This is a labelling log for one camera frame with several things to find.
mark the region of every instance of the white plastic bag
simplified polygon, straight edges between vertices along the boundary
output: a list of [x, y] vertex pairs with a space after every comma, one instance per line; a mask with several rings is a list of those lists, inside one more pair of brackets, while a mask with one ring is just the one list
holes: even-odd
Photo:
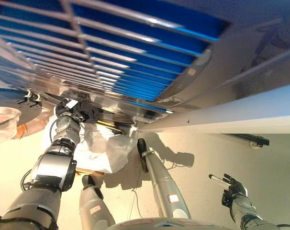
[[[56, 117], [50, 118], [44, 130], [43, 148], [50, 146], [49, 129]], [[56, 124], [52, 137], [56, 134]], [[96, 124], [81, 123], [80, 143], [74, 153], [77, 168], [115, 173], [128, 162], [128, 153], [136, 145], [136, 139], [114, 135], [108, 128]]]

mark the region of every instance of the cable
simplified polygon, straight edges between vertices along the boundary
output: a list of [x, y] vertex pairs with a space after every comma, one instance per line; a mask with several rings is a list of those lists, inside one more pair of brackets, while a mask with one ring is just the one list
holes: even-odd
[[70, 116], [66, 116], [66, 115], [64, 115], [64, 116], [58, 117], [56, 120], [54, 120], [54, 122], [51, 124], [50, 129], [49, 129], [49, 139], [50, 139], [50, 142], [51, 142], [51, 143], [53, 143], [53, 139], [52, 139], [52, 137], [51, 137], [51, 131], [52, 131], [52, 128], [53, 128], [54, 124], [55, 124], [58, 120], [60, 120], [62, 117], [68, 117], [68, 118], [71, 118]]
[[290, 228], [290, 224], [277, 224], [277, 226], [279, 228], [284, 228], [284, 227]]
[[25, 186], [24, 186], [24, 182], [25, 182], [25, 179], [26, 179], [26, 177], [31, 173], [31, 170], [32, 169], [30, 169], [30, 170], [28, 170], [25, 174], [24, 174], [24, 176], [22, 177], [22, 179], [21, 179], [21, 189], [22, 189], [22, 191], [24, 192], [24, 191], [26, 191], [26, 188], [25, 188]]

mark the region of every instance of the black bracket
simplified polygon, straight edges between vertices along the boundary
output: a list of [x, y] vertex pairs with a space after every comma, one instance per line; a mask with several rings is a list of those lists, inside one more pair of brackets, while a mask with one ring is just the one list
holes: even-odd
[[226, 135], [255, 143], [257, 147], [260, 148], [263, 147], [264, 145], [269, 146], [269, 140], [265, 139], [264, 137], [255, 136], [251, 134], [226, 134]]

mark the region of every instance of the gray robot arm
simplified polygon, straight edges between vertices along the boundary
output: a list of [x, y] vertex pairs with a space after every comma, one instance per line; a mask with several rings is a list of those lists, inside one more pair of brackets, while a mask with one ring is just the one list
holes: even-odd
[[225, 188], [222, 205], [230, 208], [230, 215], [241, 230], [280, 230], [277, 225], [261, 218], [247, 197], [247, 189], [240, 182], [227, 174], [223, 179], [211, 174], [209, 177]]
[[32, 169], [31, 183], [0, 217], [0, 230], [57, 230], [61, 193], [71, 188], [82, 116], [59, 105], [56, 135]]

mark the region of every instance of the floor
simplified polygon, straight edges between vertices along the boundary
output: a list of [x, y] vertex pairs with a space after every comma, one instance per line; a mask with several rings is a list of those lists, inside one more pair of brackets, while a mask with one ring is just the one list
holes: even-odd
[[[43, 153], [42, 132], [0, 144], [0, 215], [21, 192], [20, 179]], [[290, 224], [290, 135], [267, 135], [270, 146], [252, 149], [248, 142], [221, 134], [140, 133], [169, 168], [194, 219], [237, 229], [221, 205], [223, 188], [208, 177], [228, 173], [247, 188], [253, 205], [267, 221]], [[101, 178], [101, 191], [117, 223], [158, 217], [148, 174], [141, 171], [137, 149], [115, 174]], [[60, 230], [80, 230], [81, 176], [62, 194]]]

